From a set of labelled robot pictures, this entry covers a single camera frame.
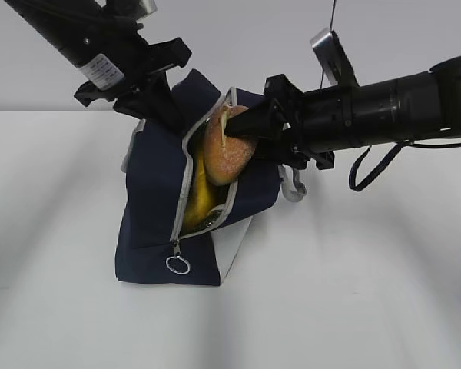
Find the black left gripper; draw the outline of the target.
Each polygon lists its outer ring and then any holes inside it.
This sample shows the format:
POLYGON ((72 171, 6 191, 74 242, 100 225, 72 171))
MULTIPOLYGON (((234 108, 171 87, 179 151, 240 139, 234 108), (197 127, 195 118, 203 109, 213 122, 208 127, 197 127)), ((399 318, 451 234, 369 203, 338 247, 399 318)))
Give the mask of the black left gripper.
POLYGON ((75 92, 85 107, 97 100, 136 119, 156 118, 173 133, 185 128, 166 71, 183 68, 191 50, 181 38, 148 43, 137 30, 90 28, 74 41, 74 65, 87 81, 75 92))

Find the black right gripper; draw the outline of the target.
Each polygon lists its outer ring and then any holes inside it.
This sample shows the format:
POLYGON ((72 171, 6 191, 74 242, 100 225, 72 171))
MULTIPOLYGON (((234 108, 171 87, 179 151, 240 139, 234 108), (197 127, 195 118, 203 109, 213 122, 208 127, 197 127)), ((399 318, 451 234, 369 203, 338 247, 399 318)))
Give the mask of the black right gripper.
POLYGON ((265 99, 230 118, 224 133, 233 138, 256 138, 253 159, 304 170, 313 159, 319 170, 333 169, 332 151, 317 153, 306 143, 304 93, 284 74, 267 78, 265 99))

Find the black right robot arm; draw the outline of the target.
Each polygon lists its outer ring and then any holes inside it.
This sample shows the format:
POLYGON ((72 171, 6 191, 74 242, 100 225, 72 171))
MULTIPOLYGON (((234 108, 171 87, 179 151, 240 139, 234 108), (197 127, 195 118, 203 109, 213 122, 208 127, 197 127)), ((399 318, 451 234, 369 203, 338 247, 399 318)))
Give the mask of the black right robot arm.
POLYGON ((256 139, 256 159, 300 170, 310 160, 332 169, 339 150, 461 138, 461 56, 415 75, 306 92, 275 75, 264 100, 229 119, 224 133, 256 139))

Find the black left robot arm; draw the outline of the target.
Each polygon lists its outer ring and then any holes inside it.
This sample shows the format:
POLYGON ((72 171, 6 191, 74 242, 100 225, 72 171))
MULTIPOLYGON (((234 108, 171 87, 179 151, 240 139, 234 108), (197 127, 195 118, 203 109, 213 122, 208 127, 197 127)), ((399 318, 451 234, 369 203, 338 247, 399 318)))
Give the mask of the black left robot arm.
POLYGON ((185 119, 166 72, 183 68, 191 50, 181 38, 156 44, 139 33, 141 20, 158 10, 153 1, 10 1, 19 14, 87 81, 74 97, 85 107, 103 99, 121 114, 155 118, 174 132, 185 119))

